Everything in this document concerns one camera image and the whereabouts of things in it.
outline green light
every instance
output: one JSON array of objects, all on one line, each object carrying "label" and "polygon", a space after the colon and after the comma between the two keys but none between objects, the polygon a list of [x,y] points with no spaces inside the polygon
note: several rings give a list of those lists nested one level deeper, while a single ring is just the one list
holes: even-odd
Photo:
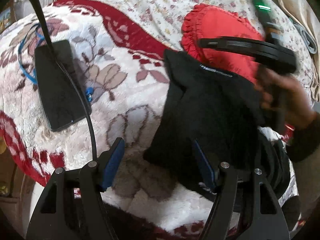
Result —
[{"label": "green light", "polygon": [[258,5],[258,7],[259,7],[260,9],[264,9],[264,10],[267,10],[267,11],[271,11],[271,8],[268,7],[268,6]]}]

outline black sleeve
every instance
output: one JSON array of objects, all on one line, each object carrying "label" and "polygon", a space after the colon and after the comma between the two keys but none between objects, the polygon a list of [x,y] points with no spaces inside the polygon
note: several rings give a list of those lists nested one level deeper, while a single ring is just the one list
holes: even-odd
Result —
[{"label": "black sleeve", "polygon": [[293,143],[287,146],[287,154],[294,163],[300,162],[313,154],[320,145],[320,114],[303,130],[295,130]]}]

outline floral bedsheet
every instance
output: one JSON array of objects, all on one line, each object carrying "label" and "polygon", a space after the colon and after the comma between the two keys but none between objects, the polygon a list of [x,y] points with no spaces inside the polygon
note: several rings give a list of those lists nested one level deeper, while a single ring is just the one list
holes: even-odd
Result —
[{"label": "floral bedsheet", "polygon": [[[125,13],[130,19],[143,29],[164,43],[165,45],[182,50],[181,26],[185,15],[194,5],[206,3],[219,6],[231,12],[238,12],[239,16],[247,17],[253,27],[264,34],[261,24],[255,16],[250,0],[99,0],[110,4]],[[298,71],[296,77],[304,86],[310,103],[311,82],[313,79],[313,61],[310,54],[288,17],[272,1],[266,0],[273,13],[273,22],[282,28],[284,46],[297,53]]]}]

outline red object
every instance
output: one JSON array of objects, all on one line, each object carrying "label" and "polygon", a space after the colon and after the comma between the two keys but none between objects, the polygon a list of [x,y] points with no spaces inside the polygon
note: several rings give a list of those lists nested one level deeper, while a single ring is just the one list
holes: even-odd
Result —
[{"label": "red object", "polygon": [[294,132],[294,126],[286,123],[284,125],[284,132],[281,134],[281,135],[283,135],[282,140],[285,143],[288,143],[288,141],[293,137],[293,132]]},{"label": "red object", "polygon": [[197,46],[201,38],[218,38],[233,36],[263,40],[263,37],[247,18],[238,16],[219,7],[207,4],[198,4],[186,15],[182,24],[183,37],[181,45],[189,55],[212,67],[237,73],[255,83],[258,63],[253,58],[240,54],[202,49]]}]

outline hand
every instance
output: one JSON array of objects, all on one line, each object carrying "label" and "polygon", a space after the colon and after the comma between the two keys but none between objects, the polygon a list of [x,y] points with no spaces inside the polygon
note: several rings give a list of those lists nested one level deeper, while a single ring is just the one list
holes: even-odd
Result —
[{"label": "hand", "polygon": [[274,84],[286,93],[285,120],[293,125],[297,130],[305,129],[316,118],[316,112],[309,105],[307,95],[303,87],[293,76],[280,76],[276,72],[266,67],[260,66],[255,89],[262,93],[261,107],[274,110],[272,108],[272,95],[267,92],[267,88]]}]

